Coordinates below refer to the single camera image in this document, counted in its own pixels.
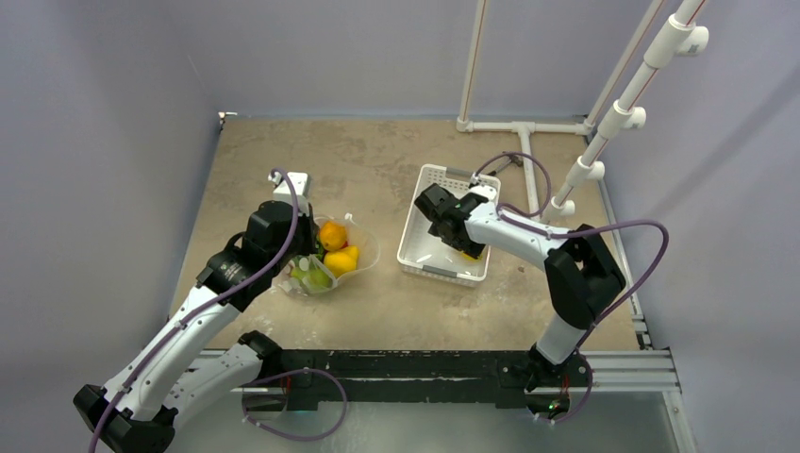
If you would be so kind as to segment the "white plastic basket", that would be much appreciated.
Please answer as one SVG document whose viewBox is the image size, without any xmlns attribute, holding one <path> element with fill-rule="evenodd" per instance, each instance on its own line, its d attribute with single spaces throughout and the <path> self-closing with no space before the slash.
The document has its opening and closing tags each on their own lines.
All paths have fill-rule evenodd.
<svg viewBox="0 0 800 453">
<path fill-rule="evenodd" d="M 425 164 L 417 177 L 412 199 L 436 183 L 456 197 L 469 191 L 471 173 L 453 167 Z M 475 287 L 483 282 L 489 269 L 491 250 L 487 247 L 481 258 L 470 259 L 428 233 L 431 222 L 414 205 L 408 215 L 396 253 L 403 271 L 461 286 Z"/>
</svg>

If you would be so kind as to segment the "white pvc pipe frame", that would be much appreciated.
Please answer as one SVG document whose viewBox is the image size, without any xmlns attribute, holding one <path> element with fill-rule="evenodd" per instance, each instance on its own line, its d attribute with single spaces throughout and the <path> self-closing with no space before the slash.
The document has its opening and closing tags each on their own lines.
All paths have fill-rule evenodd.
<svg viewBox="0 0 800 453">
<path fill-rule="evenodd" d="M 667 8 L 665 1 L 653 1 L 640 21 L 625 51 L 620 56 L 589 115 L 581 123 L 553 124 L 526 121 L 477 122 L 469 118 L 471 101 L 474 98 L 476 68 L 480 44 L 484 36 L 488 1 L 478 1 L 475 9 L 470 51 L 466 75 L 461 93 L 456 129 L 462 133 L 506 132 L 516 135 L 524 155 L 532 154 L 531 136 L 536 132 L 575 134 L 588 136 L 586 150 L 576 158 L 564 182 L 556 190 L 547 190 L 540 200 L 537 192 L 533 165 L 526 163 L 525 184 L 528 205 L 535 217 L 546 224 L 569 217 L 575 213 L 571 196 L 575 189 L 589 180 L 599 181 L 604 177 L 605 166 L 599 157 L 610 142 L 624 129 L 639 129 L 646 122 L 646 111 L 639 102 L 657 75 L 677 56 L 697 56 L 708 45 L 708 29 L 697 23 L 706 2 L 684 0 L 664 21 L 660 30 L 642 54 L 642 61 L 634 75 L 623 87 L 620 95 L 613 98 L 615 89 L 621 85 L 625 69 L 631 67 L 637 50 L 642 47 L 646 33 L 654 27 L 658 15 Z"/>
</svg>

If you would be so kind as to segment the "green lime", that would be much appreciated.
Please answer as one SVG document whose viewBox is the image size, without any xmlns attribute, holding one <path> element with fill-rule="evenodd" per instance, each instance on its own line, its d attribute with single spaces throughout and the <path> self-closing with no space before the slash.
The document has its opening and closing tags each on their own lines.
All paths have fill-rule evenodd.
<svg viewBox="0 0 800 453">
<path fill-rule="evenodd" d="M 315 257 L 298 257 L 292 261 L 290 278 L 308 294 L 323 293 L 334 286 L 333 277 Z"/>
</svg>

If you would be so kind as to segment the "black hammer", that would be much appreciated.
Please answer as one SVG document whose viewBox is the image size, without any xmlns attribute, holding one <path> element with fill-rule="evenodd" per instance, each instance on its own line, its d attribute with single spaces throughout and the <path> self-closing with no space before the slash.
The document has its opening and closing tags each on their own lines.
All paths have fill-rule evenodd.
<svg viewBox="0 0 800 453">
<path fill-rule="evenodd" d="M 510 156 L 507 156 L 501 163 L 499 163 L 494 170 L 489 172 L 489 175 L 490 176 L 497 176 L 499 173 L 501 173 L 503 170 L 505 170 L 509 166 L 521 167 L 523 165 L 524 165 L 524 159 L 523 158 L 521 158 L 519 156 L 516 156 L 516 155 L 510 155 Z"/>
</svg>

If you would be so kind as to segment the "yellow bell pepper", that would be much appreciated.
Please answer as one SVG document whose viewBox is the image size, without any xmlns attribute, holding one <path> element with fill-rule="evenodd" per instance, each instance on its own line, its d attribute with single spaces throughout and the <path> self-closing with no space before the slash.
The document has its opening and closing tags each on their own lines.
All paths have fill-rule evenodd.
<svg viewBox="0 0 800 453">
<path fill-rule="evenodd" d="M 358 269 L 359 255 L 357 246 L 348 245 L 339 251 L 327 252 L 323 263 L 334 278 L 339 278 Z"/>
</svg>

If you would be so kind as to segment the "small orange pepper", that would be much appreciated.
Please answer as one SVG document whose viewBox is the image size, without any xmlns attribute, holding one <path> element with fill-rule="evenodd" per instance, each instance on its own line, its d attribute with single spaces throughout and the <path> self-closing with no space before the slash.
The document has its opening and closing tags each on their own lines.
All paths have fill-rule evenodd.
<svg viewBox="0 0 800 453">
<path fill-rule="evenodd" d="M 326 221 L 319 229 L 318 240 L 326 252 L 336 252 L 348 245 L 347 229 L 334 221 Z"/>
</svg>

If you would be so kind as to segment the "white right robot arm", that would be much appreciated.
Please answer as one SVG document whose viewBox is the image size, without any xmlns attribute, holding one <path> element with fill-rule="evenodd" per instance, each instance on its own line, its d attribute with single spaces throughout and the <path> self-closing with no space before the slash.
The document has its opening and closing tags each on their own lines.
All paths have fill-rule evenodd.
<svg viewBox="0 0 800 453">
<path fill-rule="evenodd" d="M 493 194 L 489 186 L 474 186 L 457 197 L 433 183 L 413 205 L 429 222 L 429 235 L 458 252 L 478 259 L 493 247 L 544 272 L 555 314 L 530 350 L 529 370 L 538 382 L 551 384 L 565 374 L 566 361 L 626 280 L 591 226 L 569 230 L 504 213 Z"/>
</svg>

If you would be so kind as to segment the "clear zip top bag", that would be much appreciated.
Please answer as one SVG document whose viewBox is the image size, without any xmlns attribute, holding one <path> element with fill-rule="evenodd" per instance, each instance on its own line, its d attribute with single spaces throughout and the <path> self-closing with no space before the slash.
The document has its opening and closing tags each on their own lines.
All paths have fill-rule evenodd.
<svg viewBox="0 0 800 453">
<path fill-rule="evenodd" d="M 380 245 L 373 233 L 359 226 L 350 213 L 342 218 L 317 216 L 312 253 L 289 261 L 276 278 L 276 287 L 290 295 L 318 295 L 373 268 Z"/>
</svg>

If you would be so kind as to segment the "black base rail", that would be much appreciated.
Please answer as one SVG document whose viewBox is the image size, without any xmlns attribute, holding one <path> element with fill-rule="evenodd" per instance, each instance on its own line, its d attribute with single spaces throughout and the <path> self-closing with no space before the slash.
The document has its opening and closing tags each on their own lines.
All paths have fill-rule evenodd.
<svg viewBox="0 0 800 453">
<path fill-rule="evenodd" d="M 666 352 L 590 352 L 558 370 L 524 351 L 380 351 L 282 349 L 284 371 L 238 387 L 282 399 L 289 411 L 323 402 L 492 404 L 560 418 L 589 392 L 674 392 Z M 223 354 L 201 356 L 195 372 Z"/>
</svg>

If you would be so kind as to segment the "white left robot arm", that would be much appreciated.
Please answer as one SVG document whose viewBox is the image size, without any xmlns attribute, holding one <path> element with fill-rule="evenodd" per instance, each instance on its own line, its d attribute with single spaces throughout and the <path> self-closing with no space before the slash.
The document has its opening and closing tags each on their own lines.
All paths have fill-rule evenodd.
<svg viewBox="0 0 800 453">
<path fill-rule="evenodd" d="M 291 259 L 315 250 L 317 226 L 303 195 L 262 203 L 212 255 L 168 323 L 103 385 L 84 385 L 74 405 L 92 430 L 90 451 L 163 452 L 179 427 L 235 387 L 268 386 L 284 371 L 282 348 L 243 334 L 217 361 L 188 370 L 208 342 L 269 290 Z"/>
</svg>

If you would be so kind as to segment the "green ridged squash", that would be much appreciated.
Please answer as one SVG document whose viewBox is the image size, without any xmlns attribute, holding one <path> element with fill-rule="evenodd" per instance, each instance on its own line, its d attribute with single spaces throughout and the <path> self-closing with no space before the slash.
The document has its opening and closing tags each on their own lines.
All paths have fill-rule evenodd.
<svg viewBox="0 0 800 453">
<path fill-rule="evenodd" d="M 326 254 L 326 250 L 325 250 L 323 244 L 318 239 L 316 239 L 315 242 L 314 242 L 314 254 L 313 254 L 313 256 L 319 262 L 323 262 L 324 259 L 325 259 L 325 254 Z"/>
</svg>

